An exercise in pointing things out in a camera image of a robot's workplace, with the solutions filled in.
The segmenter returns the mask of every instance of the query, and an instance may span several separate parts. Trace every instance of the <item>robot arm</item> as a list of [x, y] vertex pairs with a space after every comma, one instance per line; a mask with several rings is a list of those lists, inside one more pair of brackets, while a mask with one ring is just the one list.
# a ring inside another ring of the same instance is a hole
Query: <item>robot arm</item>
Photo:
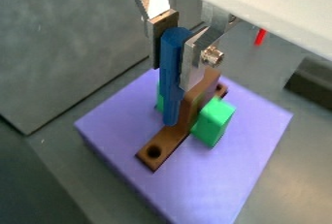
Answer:
[[[161, 36], [167, 29], [179, 26], [180, 13], [171, 9], [169, 0], [136, 0], [145, 21], [149, 38], [149, 56], [153, 68], [160, 68]], [[181, 89], [188, 92], [201, 81], [207, 66], [219, 67], [224, 53], [219, 50], [220, 38], [237, 24], [239, 18], [204, 2], [203, 21], [207, 28], [200, 30], [184, 44], [181, 64]]]

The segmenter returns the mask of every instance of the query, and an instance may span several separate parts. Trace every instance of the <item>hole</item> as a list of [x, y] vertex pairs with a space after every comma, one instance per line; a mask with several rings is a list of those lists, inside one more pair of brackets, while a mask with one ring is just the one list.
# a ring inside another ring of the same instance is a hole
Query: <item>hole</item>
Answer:
[[161, 148], [157, 145], [152, 145], [146, 153], [150, 158], [159, 158], [161, 156]]

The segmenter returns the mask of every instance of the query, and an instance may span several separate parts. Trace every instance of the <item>gray mat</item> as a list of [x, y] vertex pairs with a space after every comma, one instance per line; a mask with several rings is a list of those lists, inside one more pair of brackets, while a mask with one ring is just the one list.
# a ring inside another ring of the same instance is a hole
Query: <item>gray mat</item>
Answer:
[[[199, 0], [172, 0], [183, 22]], [[0, 0], [0, 114], [34, 132], [148, 56], [134, 0]]]

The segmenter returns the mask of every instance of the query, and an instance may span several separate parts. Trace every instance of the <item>white panel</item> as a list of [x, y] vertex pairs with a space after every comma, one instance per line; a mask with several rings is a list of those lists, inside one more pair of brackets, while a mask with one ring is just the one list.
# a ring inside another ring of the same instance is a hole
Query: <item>white panel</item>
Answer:
[[204, 0], [332, 60], [332, 0]]

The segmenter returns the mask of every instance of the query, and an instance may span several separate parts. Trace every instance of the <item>red marker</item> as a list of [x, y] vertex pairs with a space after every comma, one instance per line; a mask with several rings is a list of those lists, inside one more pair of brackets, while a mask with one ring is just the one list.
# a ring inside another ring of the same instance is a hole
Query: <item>red marker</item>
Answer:
[[255, 41], [256, 46], [260, 46], [263, 44], [266, 35], [267, 35], [267, 30], [262, 28]]

